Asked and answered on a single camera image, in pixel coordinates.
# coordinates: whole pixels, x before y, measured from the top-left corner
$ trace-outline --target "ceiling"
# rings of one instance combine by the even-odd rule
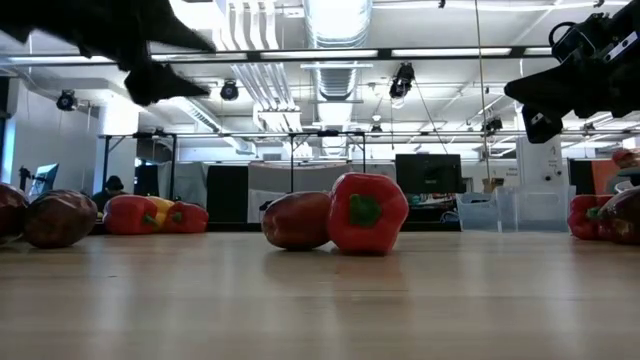
[[[305,21],[298,16],[302,13],[301,0],[276,1],[276,35],[284,49],[307,48]],[[213,28],[212,20],[203,16],[202,3],[184,3],[172,0],[176,13],[190,26],[196,26],[204,34]],[[593,12],[615,13],[620,6],[562,9],[553,11],[518,11],[527,7],[585,3],[585,0],[566,1],[479,1],[479,24],[473,9],[459,9],[456,5],[473,6],[473,1],[447,1],[444,9],[434,8],[438,1],[388,1],[374,0],[367,47],[458,47],[477,46],[480,28],[482,46],[547,45],[549,30],[563,21],[580,22]],[[336,13],[336,24],[348,19]],[[77,49],[65,42],[36,32],[31,43],[23,46],[0,34],[0,50],[5,54],[51,54],[77,53]],[[153,51],[176,51],[154,44]],[[300,107],[302,125],[317,124],[316,92],[310,71],[302,70],[301,63],[285,63],[285,73],[292,89],[296,105]],[[505,128],[514,126],[515,111],[513,101],[502,95],[504,83],[522,75],[529,75],[556,66],[553,59],[509,59],[483,60],[482,71],[478,60],[422,60],[414,61],[416,82],[414,89],[405,99],[405,106],[393,109],[388,96],[389,79],[397,70],[397,61],[374,61],[372,67],[359,70],[356,104],[352,112],[353,127],[368,128],[373,115],[380,115],[383,129],[395,131],[415,131],[430,129],[428,113],[436,121],[440,130],[480,129],[482,116],[478,116],[484,106],[493,104],[492,114],[500,115]],[[229,64],[189,64],[175,65],[175,70],[198,82],[213,88],[210,99],[203,99],[207,110],[215,114],[228,131],[256,131],[252,120],[254,101],[244,88],[240,96],[232,102],[223,101],[219,91],[224,79],[233,78]],[[51,67],[38,68],[39,78],[101,78],[115,86],[122,87],[126,76],[115,66]],[[481,82],[489,86],[489,93],[483,91]],[[194,120],[170,103],[160,103],[148,108],[141,117],[142,126],[174,127],[185,132],[193,132],[190,125]],[[583,120],[565,120],[566,127],[579,126]],[[637,123],[635,115],[629,119],[611,122],[607,128],[624,128]]]

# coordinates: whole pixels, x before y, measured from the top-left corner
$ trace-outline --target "monitor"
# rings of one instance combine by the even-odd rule
[[[38,196],[53,189],[53,182],[58,174],[58,164],[39,166],[31,183],[29,196]]]
[[[397,154],[396,179],[405,194],[464,193],[460,155]]]

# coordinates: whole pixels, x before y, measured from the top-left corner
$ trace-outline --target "table surface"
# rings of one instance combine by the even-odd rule
[[[0,248],[0,358],[640,358],[640,248],[403,233],[385,258],[261,234]]]

